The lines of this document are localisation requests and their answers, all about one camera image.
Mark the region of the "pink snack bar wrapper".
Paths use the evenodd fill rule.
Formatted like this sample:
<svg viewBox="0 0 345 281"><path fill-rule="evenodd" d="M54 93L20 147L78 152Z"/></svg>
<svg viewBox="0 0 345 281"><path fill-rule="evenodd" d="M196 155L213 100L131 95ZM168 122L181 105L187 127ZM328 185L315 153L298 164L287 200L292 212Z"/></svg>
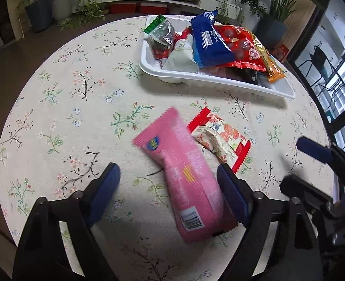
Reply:
<svg viewBox="0 0 345 281"><path fill-rule="evenodd" d="M186 243L238 226L214 173L175 108L166 110L132 143L162 167L176 226Z"/></svg>

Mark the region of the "red white fruit candy wrapper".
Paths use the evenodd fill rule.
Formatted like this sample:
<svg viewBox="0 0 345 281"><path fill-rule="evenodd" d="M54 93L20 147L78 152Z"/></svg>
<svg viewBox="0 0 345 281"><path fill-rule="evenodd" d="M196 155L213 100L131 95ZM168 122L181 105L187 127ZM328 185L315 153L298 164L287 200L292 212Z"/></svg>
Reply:
<svg viewBox="0 0 345 281"><path fill-rule="evenodd" d="M203 108L188 124L191 136L204 148L238 172L251 148L251 142L209 108Z"/></svg>

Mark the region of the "black snack pouch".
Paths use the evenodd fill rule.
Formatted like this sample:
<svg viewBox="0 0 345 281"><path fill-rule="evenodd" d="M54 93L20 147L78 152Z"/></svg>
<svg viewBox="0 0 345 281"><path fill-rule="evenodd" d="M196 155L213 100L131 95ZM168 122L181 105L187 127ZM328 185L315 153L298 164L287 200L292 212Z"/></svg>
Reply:
<svg viewBox="0 0 345 281"><path fill-rule="evenodd" d="M258 73L257 71L253 69L240 69L239 70L239 76L242 79L243 82L246 82L248 84L252 85L259 85L258 82Z"/></svg>

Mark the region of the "gold snack wrapper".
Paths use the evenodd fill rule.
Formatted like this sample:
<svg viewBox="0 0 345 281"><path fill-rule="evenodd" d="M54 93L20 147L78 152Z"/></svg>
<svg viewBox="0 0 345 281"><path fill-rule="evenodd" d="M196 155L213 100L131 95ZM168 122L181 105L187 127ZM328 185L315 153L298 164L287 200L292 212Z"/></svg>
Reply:
<svg viewBox="0 0 345 281"><path fill-rule="evenodd" d="M258 50L258 52L261 56L261 59L263 60L264 65L265 65L266 54L268 53L268 51L266 50L266 48L262 45L260 40L254 34L252 34L252 38L253 38L253 43L255 45L255 48Z"/></svg>

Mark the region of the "red chocolate ball bag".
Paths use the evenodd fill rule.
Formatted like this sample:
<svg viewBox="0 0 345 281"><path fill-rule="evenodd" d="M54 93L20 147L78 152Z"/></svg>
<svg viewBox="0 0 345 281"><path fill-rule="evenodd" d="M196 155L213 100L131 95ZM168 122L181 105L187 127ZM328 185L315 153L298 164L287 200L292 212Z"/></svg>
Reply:
<svg viewBox="0 0 345 281"><path fill-rule="evenodd" d="M239 26L217 25L214 29L223 38L225 44L234 55L234 60L220 65L220 67L235 67L266 72L266 67L260 53L253 43L251 32Z"/></svg>

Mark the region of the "white pale green snack bag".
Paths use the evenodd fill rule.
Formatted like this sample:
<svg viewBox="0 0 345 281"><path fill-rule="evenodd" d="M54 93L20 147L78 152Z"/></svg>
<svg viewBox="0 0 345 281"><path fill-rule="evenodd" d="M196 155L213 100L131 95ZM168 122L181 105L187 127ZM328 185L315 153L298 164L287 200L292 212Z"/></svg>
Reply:
<svg viewBox="0 0 345 281"><path fill-rule="evenodd" d="M162 69L188 73L198 72L199 65L194 60L193 40L192 35L189 35L187 39L178 40Z"/></svg>

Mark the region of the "blue roll cake wrapper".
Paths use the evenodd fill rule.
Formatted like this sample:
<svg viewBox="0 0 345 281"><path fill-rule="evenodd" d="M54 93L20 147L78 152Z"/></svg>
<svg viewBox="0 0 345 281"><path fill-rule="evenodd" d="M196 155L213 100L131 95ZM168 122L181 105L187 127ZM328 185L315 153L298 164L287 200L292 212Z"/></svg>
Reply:
<svg viewBox="0 0 345 281"><path fill-rule="evenodd" d="M235 60L233 52L214 28L217 14L217 10L206 11L190 21L194 37L194 61L200 69Z"/></svg>

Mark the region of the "small red white candy packet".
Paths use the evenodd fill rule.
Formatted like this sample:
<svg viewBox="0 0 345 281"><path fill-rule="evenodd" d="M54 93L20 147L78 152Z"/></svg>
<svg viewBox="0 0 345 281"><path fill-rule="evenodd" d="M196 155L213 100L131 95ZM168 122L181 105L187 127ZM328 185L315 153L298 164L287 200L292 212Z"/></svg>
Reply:
<svg viewBox="0 0 345 281"><path fill-rule="evenodd" d="M176 42L180 39L187 39L188 36L191 35L191 27L186 27L181 34L179 34L178 32L175 32L174 34L174 44L176 44Z"/></svg>

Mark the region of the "green red seaweed snack bag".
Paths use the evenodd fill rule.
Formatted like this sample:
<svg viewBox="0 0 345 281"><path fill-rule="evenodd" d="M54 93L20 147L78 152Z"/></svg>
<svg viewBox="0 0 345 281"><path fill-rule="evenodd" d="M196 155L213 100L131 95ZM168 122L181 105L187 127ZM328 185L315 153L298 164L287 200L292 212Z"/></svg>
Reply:
<svg viewBox="0 0 345 281"><path fill-rule="evenodd" d="M175 28L163 15L158 15L144 29L154 58L163 66L173 50Z"/></svg>

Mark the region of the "orange snack bar wrapper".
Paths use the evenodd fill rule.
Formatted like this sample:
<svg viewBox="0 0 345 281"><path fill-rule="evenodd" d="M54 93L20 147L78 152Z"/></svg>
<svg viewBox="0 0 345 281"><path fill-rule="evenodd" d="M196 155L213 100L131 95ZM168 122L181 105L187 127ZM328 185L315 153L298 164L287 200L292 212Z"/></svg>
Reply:
<svg viewBox="0 0 345 281"><path fill-rule="evenodd" d="M280 79L283 79L286 77L286 74L276 64L273 56L271 56L269 53L266 54L265 67L266 67L266 71L268 75L268 82L270 84L273 84L279 81Z"/></svg>

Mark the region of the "floral tablecloth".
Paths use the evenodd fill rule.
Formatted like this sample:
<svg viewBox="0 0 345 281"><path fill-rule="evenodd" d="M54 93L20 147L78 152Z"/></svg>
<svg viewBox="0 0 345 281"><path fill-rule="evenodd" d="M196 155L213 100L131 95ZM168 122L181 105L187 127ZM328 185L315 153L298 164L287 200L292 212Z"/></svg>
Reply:
<svg viewBox="0 0 345 281"><path fill-rule="evenodd" d="M118 189L92 228L121 280L217 280L244 227L187 244L178 232L163 164L179 139L162 125L142 132L169 108L184 123L203 108L226 143L251 149L237 175L255 191L281 199L280 182L294 173L327 194L333 172L298 151L307 136L328 136L316 104L291 74L289 98L229 86L169 84L144 73L139 60L145 18L108 23L62 45L31 76L0 138L0 203L15 242L38 197L59 200L83 190L109 163L119 165Z"/></svg>

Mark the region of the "red box on floor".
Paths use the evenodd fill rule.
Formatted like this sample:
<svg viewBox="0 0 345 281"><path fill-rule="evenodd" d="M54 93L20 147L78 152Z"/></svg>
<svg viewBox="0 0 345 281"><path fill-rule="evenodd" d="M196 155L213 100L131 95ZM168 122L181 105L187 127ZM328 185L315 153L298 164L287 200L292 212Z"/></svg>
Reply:
<svg viewBox="0 0 345 281"><path fill-rule="evenodd" d="M284 60L286 60L286 56L288 56L288 53L289 53L289 49L284 44L280 44L280 45L276 46L271 51L271 55L276 60L280 61L281 63L284 62Z"/></svg>

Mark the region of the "white plastic tray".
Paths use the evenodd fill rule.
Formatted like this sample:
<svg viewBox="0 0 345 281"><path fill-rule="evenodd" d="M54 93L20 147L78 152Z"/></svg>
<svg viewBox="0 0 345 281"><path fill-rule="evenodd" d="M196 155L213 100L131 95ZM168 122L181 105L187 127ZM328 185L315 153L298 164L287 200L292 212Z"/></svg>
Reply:
<svg viewBox="0 0 345 281"><path fill-rule="evenodd" d="M266 78L258 78L257 85L242 82L240 80L223 78L217 75L207 74L202 71L182 72L174 70L164 70L160 63L155 59L152 49L147 41L143 41L139 66L145 73L158 77L163 82L168 83L186 83L188 85L197 84L199 86L217 85L218 88L236 87L274 95L287 99L295 99L295 91L286 78L282 78L273 84L270 84Z"/></svg>

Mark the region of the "dark square plant pot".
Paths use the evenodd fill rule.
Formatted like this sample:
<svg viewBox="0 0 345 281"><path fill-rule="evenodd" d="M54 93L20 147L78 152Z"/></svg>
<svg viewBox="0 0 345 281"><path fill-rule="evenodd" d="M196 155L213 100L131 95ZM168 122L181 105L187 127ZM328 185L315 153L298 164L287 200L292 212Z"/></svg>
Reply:
<svg viewBox="0 0 345 281"><path fill-rule="evenodd" d="M285 32L286 27L282 23L265 14L258 22L254 34L266 49L273 49L282 39Z"/></svg>

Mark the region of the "dark grey plant pot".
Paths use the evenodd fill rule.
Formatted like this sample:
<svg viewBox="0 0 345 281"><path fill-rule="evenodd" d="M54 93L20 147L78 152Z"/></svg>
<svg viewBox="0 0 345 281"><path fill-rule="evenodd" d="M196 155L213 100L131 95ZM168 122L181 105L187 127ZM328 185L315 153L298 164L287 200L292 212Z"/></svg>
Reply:
<svg viewBox="0 0 345 281"><path fill-rule="evenodd" d="M52 0L37 0L26 6L25 10L33 32L44 31L52 25Z"/></svg>

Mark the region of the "white plant pot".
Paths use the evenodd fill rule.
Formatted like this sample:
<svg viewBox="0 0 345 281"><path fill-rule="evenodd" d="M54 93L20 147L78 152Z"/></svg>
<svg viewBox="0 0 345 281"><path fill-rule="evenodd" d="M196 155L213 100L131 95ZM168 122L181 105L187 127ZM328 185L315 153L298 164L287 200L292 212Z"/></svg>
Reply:
<svg viewBox="0 0 345 281"><path fill-rule="evenodd" d="M64 21L72 14L71 0L53 0L52 16L56 23Z"/></svg>

